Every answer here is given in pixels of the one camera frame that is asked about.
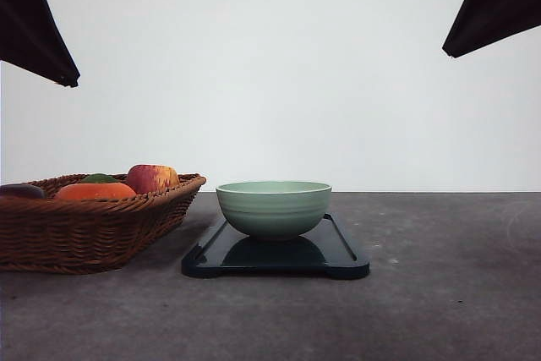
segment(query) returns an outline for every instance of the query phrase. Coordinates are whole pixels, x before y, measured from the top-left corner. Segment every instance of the concrete surface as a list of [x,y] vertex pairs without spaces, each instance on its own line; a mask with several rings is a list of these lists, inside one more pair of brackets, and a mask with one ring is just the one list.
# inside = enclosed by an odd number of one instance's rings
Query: concrete surface
[[183,276],[214,194],[120,271],[4,272],[3,361],[539,360],[541,194],[333,194],[331,209],[370,276]]

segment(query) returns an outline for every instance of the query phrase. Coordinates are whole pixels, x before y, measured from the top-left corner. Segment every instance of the red apple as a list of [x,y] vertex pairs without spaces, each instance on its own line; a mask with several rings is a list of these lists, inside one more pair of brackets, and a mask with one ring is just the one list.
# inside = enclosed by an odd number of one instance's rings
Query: red apple
[[39,186],[28,183],[10,183],[0,186],[0,198],[14,196],[27,199],[45,199],[45,191]]
[[165,165],[136,165],[129,169],[126,184],[137,194],[162,191],[180,184],[176,171]]

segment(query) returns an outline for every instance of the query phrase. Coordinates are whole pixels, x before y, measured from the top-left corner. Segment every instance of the dark green tray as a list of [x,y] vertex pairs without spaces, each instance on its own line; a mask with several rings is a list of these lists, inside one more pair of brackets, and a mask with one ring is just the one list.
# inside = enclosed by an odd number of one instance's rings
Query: dark green tray
[[222,217],[182,260],[183,274],[198,278],[227,273],[287,272],[358,279],[367,276],[369,268],[368,257],[332,214],[325,214],[311,231],[287,241],[248,237]]

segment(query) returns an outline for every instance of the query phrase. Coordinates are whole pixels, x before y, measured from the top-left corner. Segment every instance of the woven basket rim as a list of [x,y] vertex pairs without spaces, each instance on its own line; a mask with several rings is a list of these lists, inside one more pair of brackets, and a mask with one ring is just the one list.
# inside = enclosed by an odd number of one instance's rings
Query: woven basket rim
[[[54,183],[67,178],[83,178],[88,174],[77,173],[72,175],[62,175],[60,177],[42,179],[40,181],[24,182],[28,184]],[[112,175],[115,178],[125,178],[126,174]],[[47,199],[26,199],[14,196],[5,196],[0,199],[0,214],[2,212],[21,212],[21,213],[49,213],[49,212],[70,212],[70,213],[120,213],[142,211],[151,207],[166,204],[167,202],[198,190],[206,183],[206,178],[198,173],[178,174],[180,184],[174,188],[167,188],[161,192],[149,192],[146,194],[137,194],[134,197],[123,199],[94,199],[94,200],[55,200]]]

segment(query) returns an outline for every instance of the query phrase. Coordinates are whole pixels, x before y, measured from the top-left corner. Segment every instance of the bowl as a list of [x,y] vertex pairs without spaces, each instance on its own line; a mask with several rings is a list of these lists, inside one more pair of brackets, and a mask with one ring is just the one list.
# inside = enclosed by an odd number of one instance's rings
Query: bowl
[[299,181],[229,183],[216,188],[221,212],[239,232],[266,240],[288,240],[323,218],[331,186]]

